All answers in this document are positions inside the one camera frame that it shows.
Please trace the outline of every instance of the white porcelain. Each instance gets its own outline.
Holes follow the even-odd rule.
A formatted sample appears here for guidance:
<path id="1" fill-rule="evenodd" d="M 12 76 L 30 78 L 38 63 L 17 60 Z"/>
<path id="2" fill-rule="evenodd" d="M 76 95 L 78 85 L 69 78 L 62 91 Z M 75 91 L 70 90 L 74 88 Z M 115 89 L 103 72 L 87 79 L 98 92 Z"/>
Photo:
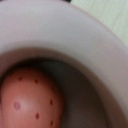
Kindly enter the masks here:
<path id="1" fill-rule="evenodd" d="M 76 67 L 96 88 L 111 127 L 128 127 L 128 49 L 89 14 L 59 0 L 1 1 L 0 74 L 31 57 Z"/>

